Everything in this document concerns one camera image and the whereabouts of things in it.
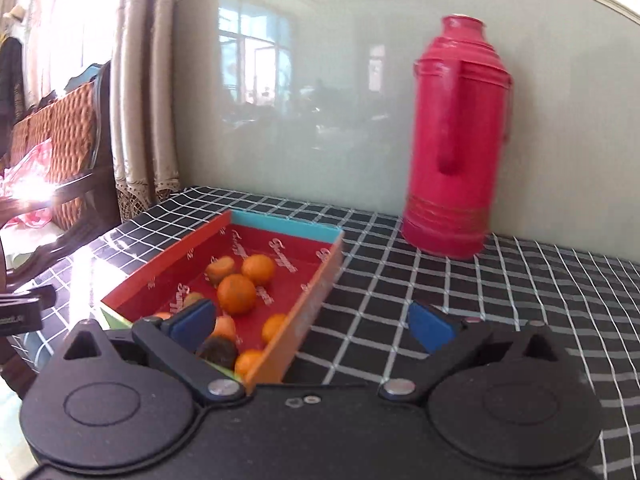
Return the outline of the beige embroidered curtain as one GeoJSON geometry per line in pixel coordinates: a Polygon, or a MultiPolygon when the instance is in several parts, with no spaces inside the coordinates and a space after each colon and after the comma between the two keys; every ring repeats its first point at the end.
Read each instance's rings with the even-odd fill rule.
{"type": "Polygon", "coordinates": [[[175,0],[120,0],[111,59],[111,149],[129,220],[180,188],[172,114],[175,0]]]}

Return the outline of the small orange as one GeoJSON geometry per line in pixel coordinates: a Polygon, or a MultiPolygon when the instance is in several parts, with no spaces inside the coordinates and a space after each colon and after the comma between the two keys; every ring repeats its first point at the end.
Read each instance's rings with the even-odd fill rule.
{"type": "Polygon", "coordinates": [[[251,255],[243,261],[241,273],[256,286],[266,286],[276,274],[276,264],[269,256],[251,255]]]}
{"type": "Polygon", "coordinates": [[[266,322],[262,326],[262,333],[260,334],[260,336],[262,336],[262,343],[265,346],[277,336],[281,327],[286,324],[287,318],[288,316],[286,314],[277,313],[266,319],[266,322]]]}
{"type": "Polygon", "coordinates": [[[215,327],[209,337],[224,338],[234,344],[236,341],[236,328],[234,319],[229,315],[217,316],[215,320],[215,327]]]}
{"type": "Polygon", "coordinates": [[[248,349],[241,352],[234,363],[234,374],[244,380],[262,358],[262,350],[248,349]]]}

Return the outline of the beige straw hat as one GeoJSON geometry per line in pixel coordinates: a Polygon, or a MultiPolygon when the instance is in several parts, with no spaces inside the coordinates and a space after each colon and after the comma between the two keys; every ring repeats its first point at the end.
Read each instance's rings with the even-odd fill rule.
{"type": "Polygon", "coordinates": [[[17,4],[14,6],[9,12],[3,14],[3,17],[7,20],[14,21],[17,23],[23,23],[26,15],[26,10],[17,4]]]}

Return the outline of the dark wooden wicker sofa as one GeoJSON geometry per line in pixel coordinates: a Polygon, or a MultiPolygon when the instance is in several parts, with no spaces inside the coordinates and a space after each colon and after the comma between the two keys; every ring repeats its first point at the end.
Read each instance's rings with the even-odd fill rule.
{"type": "Polygon", "coordinates": [[[15,269],[2,263],[2,292],[15,292],[120,223],[111,148],[111,64],[93,65],[70,84],[65,96],[13,127],[13,167],[43,142],[51,143],[52,154],[35,197],[2,198],[1,226],[21,214],[48,210],[62,234],[35,248],[15,269]]]}

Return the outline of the dark brown mangosteen fruit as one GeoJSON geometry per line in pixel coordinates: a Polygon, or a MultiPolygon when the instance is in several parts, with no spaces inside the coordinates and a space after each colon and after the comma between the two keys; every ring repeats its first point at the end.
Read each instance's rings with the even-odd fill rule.
{"type": "Polygon", "coordinates": [[[211,336],[201,344],[196,355],[209,363],[227,370],[234,370],[239,351],[232,340],[221,336],[211,336]]]}

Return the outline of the red thermos flask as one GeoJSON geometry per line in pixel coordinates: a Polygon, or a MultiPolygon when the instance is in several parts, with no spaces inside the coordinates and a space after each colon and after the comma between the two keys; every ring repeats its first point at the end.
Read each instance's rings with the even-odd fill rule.
{"type": "Polygon", "coordinates": [[[401,234],[428,254],[484,248],[513,78],[477,18],[451,14],[413,65],[416,108],[401,234]]]}

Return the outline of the tan brown round fruit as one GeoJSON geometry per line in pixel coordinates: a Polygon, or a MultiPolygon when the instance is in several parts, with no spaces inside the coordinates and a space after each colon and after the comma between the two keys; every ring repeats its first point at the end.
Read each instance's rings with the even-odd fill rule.
{"type": "Polygon", "coordinates": [[[222,256],[209,263],[204,273],[210,284],[217,285],[227,276],[235,274],[235,261],[230,256],[222,256]]]}

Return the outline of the colourful cardboard box tray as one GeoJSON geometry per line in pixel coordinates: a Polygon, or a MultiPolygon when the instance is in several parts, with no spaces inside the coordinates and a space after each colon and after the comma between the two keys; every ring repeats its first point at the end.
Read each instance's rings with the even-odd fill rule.
{"type": "Polygon", "coordinates": [[[249,389],[280,382],[317,317],[342,264],[343,233],[335,226],[229,210],[169,246],[121,282],[102,300],[107,323],[129,327],[140,318],[168,320],[183,310],[183,299],[199,292],[219,307],[217,285],[205,277],[206,266],[222,256],[235,261],[235,274],[251,255],[269,256],[276,264],[270,284],[256,286],[253,310],[229,315],[236,328],[239,354],[262,350],[262,358],[242,380],[249,389]],[[288,316],[266,346],[262,326],[273,314],[288,316]]]}

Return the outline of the small yellowish kumquat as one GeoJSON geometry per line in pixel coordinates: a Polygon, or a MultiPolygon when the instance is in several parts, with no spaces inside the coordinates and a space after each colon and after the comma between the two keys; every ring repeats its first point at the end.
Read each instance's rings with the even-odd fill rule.
{"type": "Polygon", "coordinates": [[[190,292],[183,299],[182,307],[183,309],[192,306],[192,304],[196,304],[198,301],[205,299],[205,296],[200,294],[199,292],[190,292]]]}

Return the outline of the larger orange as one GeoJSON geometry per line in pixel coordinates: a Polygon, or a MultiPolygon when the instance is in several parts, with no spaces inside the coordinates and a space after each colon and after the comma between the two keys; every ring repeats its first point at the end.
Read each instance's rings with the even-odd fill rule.
{"type": "Polygon", "coordinates": [[[221,310],[228,315],[243,315],[254,309],[257,292],[254,283],[242,274],[226,276],[217,287],[221,310]]]}

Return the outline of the pink checkered plastic bag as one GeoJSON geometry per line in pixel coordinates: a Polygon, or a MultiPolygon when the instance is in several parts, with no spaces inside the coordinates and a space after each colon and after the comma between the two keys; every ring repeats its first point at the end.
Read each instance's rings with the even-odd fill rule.
{"type": "MultiPolygon", "coordinates": [[[[36,144],[15,166],[1,177],[1,197],[17,198],[21,202],[48,202],[55,185],[48,181],[51,168],[52,140],[36,144]]],[[[41,229],[52,220],[52,209],[41,208],[18,214],[6,222],[6,227],[41,229]]]]}

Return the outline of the black white grid tablecloth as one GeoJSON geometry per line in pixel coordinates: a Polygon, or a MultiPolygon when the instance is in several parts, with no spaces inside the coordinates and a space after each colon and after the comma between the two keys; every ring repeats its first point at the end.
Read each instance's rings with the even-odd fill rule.
{"type": "Polygon", "coordinates": [[[39,332],[12,342],[32,367],[47,364],[75,322],[163,249],[228,209],[337,226],[344,233],[337,282],[288,380],[380,382],[424,358],[410,336],[408,307],[430,304],[451,314],[523,326],[548,324],[582,364],[601,399],[603,431],[591,465],[607,479],[639,474],[639,267],[617,257],[491,235],[468,262],[412,248],[390,214],[300,202],[226,188],[194,186],[93,240],[39,281],[56,305],[39,332]]]}

